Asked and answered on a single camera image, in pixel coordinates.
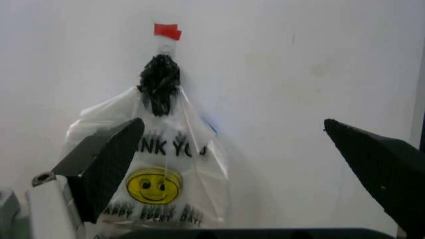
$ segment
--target plastic bag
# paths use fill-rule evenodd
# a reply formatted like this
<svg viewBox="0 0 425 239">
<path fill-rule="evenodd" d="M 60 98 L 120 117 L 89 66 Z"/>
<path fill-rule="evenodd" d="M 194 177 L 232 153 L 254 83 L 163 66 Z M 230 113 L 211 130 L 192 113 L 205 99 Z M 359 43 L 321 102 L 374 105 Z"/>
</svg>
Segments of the plastic bag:
<svg viewBox="0 0 425 239">
<path fill-rule="evenodd" d="M 84 137 L 139 117 L 145 132 L 128 172 L 98 223 L 119 228 L 217 228 L 225 224 L 227 159 L 215 132 L 178 85 L 167 114 L 140 87 L 85 109 L 67 132 L 63 155 Z"/>
</svg>

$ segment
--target yellow smiley face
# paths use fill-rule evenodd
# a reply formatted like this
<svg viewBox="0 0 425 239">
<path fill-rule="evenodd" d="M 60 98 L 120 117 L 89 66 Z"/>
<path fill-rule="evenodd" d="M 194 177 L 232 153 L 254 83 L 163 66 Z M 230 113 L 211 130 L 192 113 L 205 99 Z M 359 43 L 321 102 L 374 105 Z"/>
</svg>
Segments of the yellow smiley face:
<svg viewBox="0 0 425 239">
<path fill-rule="evenodd" d="M 128 193 L 146 204 L 169 204 L 177 198 L 181 189 L 180 175 L 161 167 L 140 169 L 127 178 Z"/>
</svg>

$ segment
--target gray surface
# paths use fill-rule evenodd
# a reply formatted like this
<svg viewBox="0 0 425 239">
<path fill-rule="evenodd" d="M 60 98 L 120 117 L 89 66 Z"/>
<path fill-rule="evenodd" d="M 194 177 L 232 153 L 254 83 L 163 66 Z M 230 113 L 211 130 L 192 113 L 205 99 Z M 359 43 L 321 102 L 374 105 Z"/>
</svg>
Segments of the gray surface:
<svg viewBox="0 0 425 239">
<path fill-rule="evenodd" d="M 19 211 L 19 202 L 9 187 L 0 187 L 0 239 L 11 237 L 12 219 Z"/>
<path fill-rule="evenodd" d="M 422 124 L 425 113 L 425 45 L 422 55 L 421 71 L 419 72 L 418 86 L 416 88 L 415 111 L 413 114 L 412 133 L 410 143 L 419 148 L 421 141 Z"/>
</svg>

